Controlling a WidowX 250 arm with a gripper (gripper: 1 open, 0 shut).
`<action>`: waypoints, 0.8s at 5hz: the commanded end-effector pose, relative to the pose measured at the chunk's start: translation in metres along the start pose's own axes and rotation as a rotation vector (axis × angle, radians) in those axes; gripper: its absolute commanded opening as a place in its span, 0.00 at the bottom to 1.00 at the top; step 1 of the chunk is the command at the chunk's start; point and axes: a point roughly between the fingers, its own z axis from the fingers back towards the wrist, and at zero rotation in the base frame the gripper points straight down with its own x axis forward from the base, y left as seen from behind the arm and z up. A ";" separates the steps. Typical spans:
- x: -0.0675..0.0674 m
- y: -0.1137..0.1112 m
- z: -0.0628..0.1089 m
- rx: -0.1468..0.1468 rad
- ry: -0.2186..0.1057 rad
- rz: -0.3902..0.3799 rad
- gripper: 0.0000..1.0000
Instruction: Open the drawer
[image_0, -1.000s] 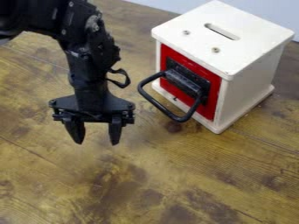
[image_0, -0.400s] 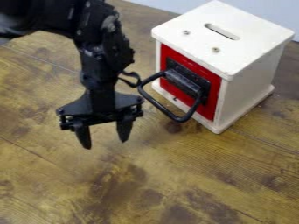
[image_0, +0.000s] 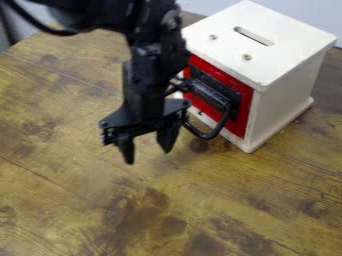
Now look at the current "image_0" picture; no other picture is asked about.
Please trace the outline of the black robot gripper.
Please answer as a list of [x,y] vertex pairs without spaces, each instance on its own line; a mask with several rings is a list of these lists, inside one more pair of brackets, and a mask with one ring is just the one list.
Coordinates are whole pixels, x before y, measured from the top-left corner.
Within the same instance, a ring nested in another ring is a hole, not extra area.
[[128,165],[135,162],[135,137],[155,132],[163,152],[174,148],[188,103],[166,99],[167,87],[188,57],[184,43],[131,47],[131,59],[123,65],[123,103],[99,123],[103,144],[119,147]]

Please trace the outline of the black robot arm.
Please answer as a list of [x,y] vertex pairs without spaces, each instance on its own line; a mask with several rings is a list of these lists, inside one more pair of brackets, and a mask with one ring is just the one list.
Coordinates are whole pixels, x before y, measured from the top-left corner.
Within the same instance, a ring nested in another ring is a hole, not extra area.
[[135,161],[134,138],[156,134],[172,150],[188,104],[167,98],[167,88],[188,64],[175,0],[29,0],[44,5],[65,32],[106,29],[120,33],[131,52],[123,64],[123,104],[100,121],[103,143],[115,145],[124,161]]

